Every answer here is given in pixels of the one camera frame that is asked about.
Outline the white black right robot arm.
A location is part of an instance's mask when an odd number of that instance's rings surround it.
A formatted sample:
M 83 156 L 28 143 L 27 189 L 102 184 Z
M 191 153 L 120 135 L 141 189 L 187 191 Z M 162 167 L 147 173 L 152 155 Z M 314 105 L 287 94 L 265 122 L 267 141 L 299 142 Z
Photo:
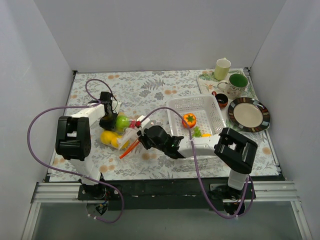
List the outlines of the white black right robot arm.
M 223 198 L 237 199 L 245 192 L 245 181 L 252 172 L 258 144 L 239 132 L 225 127 L 222 132 L 208 137 L 169 135 L 161 126 L 153 125 L 137 132 L 145 149 L 155 148 L 171 159 L 217 156 L 229 168 L 227 186 L 213 192 Z

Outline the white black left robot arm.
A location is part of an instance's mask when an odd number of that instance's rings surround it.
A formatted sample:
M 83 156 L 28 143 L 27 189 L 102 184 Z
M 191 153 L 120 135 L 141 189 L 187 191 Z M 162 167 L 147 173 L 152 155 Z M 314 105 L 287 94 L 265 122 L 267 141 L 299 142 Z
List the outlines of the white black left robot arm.
M 68 160 L 81 174 L 79 182 L 86 194 L 95 200 L 106 196 L 107 187 L 86 177 L 102 181 L 102 174 L 92 160 L 86 160 L 91 152 L 91 126 L 98 122 L 104 130 L 112 130 L 116 126 L 118 102 L 110 92 L 102 91 L 98 100 L 89 102 L 88 107 L 71 116 L 58 119 L 55 151 Z

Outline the orange fake tomato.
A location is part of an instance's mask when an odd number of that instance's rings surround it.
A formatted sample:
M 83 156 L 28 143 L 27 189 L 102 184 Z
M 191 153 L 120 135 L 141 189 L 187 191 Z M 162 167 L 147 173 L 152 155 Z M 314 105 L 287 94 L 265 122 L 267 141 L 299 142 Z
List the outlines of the orange fake tomato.
M 186 129 L 189 127 L 190 129 L 193 128 L 197 123 L 196 116 L 193 113 L 187 113 L 183 115 L 182 125 Z

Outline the clear zip top bag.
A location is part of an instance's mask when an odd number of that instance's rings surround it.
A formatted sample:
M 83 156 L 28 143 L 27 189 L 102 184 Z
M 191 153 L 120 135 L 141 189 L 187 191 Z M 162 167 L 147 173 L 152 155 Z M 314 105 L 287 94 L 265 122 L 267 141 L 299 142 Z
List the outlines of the clear zip top bag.
M 128 117 L 130 119 L 130 125 L 127 128 L 124 129 L 117 129 L 115 127 L 115 129 L 113 130 L 109 130 L 111 132 L 114 132 L 116 134 L 116 137 L 120 137 L 121 141 L 123 141 L 123 143 L 129 141 L 129 145 L 127 148 L 125 149 L 117 149 L 114 148 L 111 144 L 108 144 L 106 146 L 112 147 L 116 150 L 119 150 L 121 152 L 121 155 L 119 156 L 120 159 L 123 159 L 125 156 L 127 156 L 130 152 L 133 151 L 133 149 L 140 143 L 138 140 L 138 136 L 137 136 L 137 132 L 138 129 L 136 128 L 136 120 Z

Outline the yellow fake bell pepper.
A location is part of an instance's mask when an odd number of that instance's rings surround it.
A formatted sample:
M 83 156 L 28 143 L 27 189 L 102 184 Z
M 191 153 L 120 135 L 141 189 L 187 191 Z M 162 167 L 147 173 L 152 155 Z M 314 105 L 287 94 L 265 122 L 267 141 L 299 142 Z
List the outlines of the yellow fake bell pepper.
M 212 135 L 210 133 L 205 133 L 205 134 L 202 134 L 201 137 L 202 138 L 205 138 L 205 137 L 211 137 Z

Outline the green fake apple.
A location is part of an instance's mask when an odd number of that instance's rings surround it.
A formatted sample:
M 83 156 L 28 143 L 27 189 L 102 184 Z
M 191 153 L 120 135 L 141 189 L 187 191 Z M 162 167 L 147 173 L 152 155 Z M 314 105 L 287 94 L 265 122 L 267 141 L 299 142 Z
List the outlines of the green fake apple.
M 118 130 L 123 130 L 130 126 L 131 120 L 125 115 L 118 115 L 115 122 L 115 127 Z

